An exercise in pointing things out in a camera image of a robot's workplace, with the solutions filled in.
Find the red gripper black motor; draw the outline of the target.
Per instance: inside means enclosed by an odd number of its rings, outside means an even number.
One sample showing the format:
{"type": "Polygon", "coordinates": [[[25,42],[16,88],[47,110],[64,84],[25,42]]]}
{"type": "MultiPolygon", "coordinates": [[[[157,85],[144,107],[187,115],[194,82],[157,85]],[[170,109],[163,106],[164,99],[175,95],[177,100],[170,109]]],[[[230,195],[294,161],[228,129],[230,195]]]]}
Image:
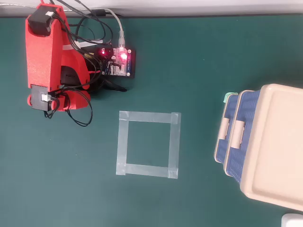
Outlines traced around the red gripper black motor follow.
{"type": "Polygon", "coordinates": [[[90,95],[87,91],[64,91],[55,93],[53,101],[53,109],[56,111],[66,112],[69,109],[76,110],[87,107],[90,95]]]}

